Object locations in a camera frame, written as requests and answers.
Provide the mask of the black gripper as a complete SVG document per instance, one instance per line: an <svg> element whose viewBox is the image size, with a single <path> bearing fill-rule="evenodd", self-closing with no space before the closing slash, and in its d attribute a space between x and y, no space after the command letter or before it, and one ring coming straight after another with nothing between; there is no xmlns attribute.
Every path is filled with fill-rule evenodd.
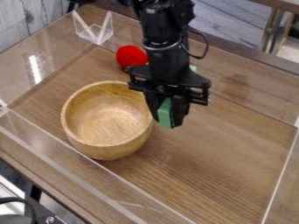
<svg viewBox="0 0 299 224"><path fill-rule="evenodd" d="M146 48L149 62L130 64L130 87L145 93L147 106L159 123L169 121L169 104L173 102L173 126L183 125L191 103L210 103L211 81L191 69L190 54L182 47Z"/></svg>

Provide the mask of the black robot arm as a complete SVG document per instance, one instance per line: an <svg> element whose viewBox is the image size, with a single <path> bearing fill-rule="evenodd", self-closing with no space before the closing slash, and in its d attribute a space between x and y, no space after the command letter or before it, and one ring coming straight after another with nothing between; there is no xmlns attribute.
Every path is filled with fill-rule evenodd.
<svg viewBox="0 0 299 224"><path fill-rule="evenodd" d="M133 0L149 62L130 66L129 86L145 94L153 118L166 128L183 125L194 103L210 104L211 81L193 71L193 0Z"/></svg>

